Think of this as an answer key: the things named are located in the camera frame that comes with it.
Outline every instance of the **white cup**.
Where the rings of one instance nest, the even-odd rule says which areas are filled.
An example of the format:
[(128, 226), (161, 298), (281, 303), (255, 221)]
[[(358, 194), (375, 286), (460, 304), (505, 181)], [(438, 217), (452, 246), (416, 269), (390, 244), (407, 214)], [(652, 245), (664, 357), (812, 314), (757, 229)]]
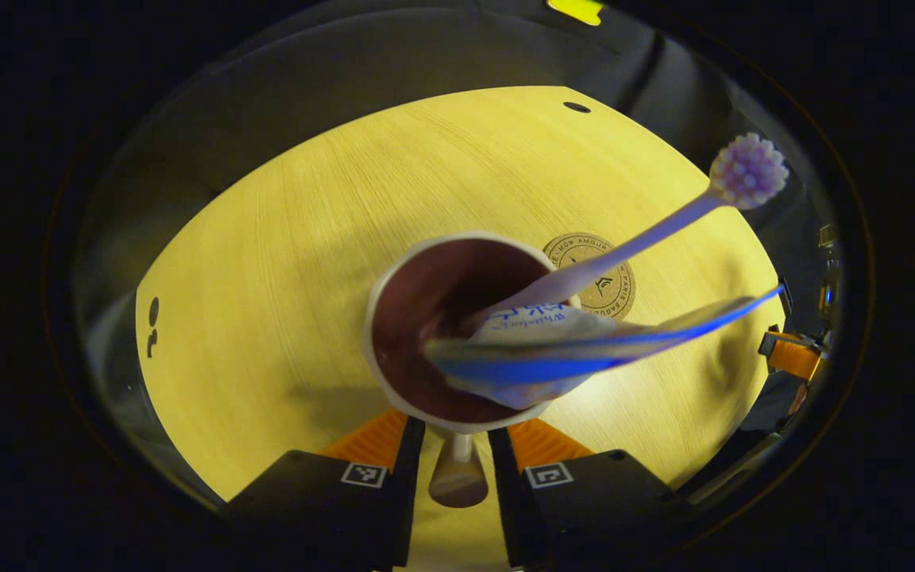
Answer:
[[(397, 393), (395, 388), (386, 380), (384, 372), (382, 372), (379, 362), (376, 359), (376, 354), (373, 349), (373, 319), (376, 315), (377, 305), (380, 301), (381, 294), (384, 293), (384, 289), (396, 272), (399, 271), (408, 261), (413, 257), (416, 257), (417, 254), (422, 253), (425, 250), (432, 249), (439, 244), (446, 242), (454, 242), (454, 240), (468, 240), (468, 239), (482, 239), (490, 240), (491, 242), (500, 242), (508, 246), (515, 247), (515, 249), (522, 250), (525, 254), (530, 257), (533, 257), (539, 264), (544, 265), (544, 267), (553, 271), (556, 270), (556, 267), (549, 261), (549, 258), (542, 253), (541, 250), (535, 249), (527, 244), (522, 242), (517, 242), (516, 240), (511, 240), (509, 238), (504, 238), (493, 232), (487, 232), (483, 230), (471, 231), (471, 232), (461, 232), (457, 234), (451, 234), (447, 236), (442, 236), (441, 238), (432, 238), (428, 240), (423, 240), (418, 242), (404, 254), (388, 271), (384, 272), (377, 282), (373, 285), (373, 289), (369, 294), (369, 304), (366, 308), (366, 321), (363, 328), (362, 334), (362, 348), (366, 356), (366, 361), (369, 362), (370, 369), (372, 369), (373, 376), (376, 377), (376, 380), (380, 384), (381, 388), (384, 389), (384, 393), (388, 396), (389, 401), (392, 405), (399, 409), (401, 412), (407, 413), (416, 419), (421, 419), (425, 423), (432, 424), (432, 426), (441, 427), (443, 430), (453, 431), (455, 434), (459, 435), (471, 435), (476, 434), (480, 431), (492, 431), (495, 428), (511, 426), (515, 423), (522, 423), (522, 421), (527, 421), (529, 419), (534, 419), (538, 417), (546, 407), (552, 403), (551, 400), (543, 401), (531, 406), (528, 409), (520, 410), (516, 412), (512, 410), (510, 416), (506, 416), (503, 419), (495, 419), (487, 421), (487, 423), (461, 423), (461, 421), (451, 420), (451, 419), (442, 419), (442, 417), (430, 414), (428, 412), (423, 412), (422, 409), (411, 404), (407, 399), (404, 399), (402, 395)], [(578, 300), (577, 296), (571, 298), (571, 305), (575, 307), (581, 307), (581, 301)]]

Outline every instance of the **white toothbrush handle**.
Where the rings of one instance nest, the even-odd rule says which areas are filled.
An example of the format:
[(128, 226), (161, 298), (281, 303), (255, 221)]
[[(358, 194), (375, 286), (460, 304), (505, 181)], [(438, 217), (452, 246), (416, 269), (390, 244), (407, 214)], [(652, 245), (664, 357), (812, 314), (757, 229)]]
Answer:
[(602, 256), (591, 258), (591, 260), (582, 261), (569, 267), (549, 272), (549, 274), (538, 278), (524, 290), (516, 293), (514, 296), (506, 298), (477, 311), (469, 317), (469, 322), (474, 322), (478, 329), (482, 326), (487, 318), (495, 311), (508, 309), (512, 307), (524, 307), (524, 305), (559, 303), (567, 300), (574, 294), (588, 288), (592, 282), (595, 282), (599, 276), (602, 276), (616, 265), (623, 263), (629, 257), (635, 256), (672, 234), (686, 228), (687, 225), (697, 221), (698, 218), (714, 211), (716, 207), (726, 205), (719, 196), (709, 189), (702, 192), (690, 203), (687, 203), (675, 213), (669, 214), (663, 220), (658, 221), (653, 227), (640, 233), (635, 238), (628, 240), (616, 249), (608, 251)]

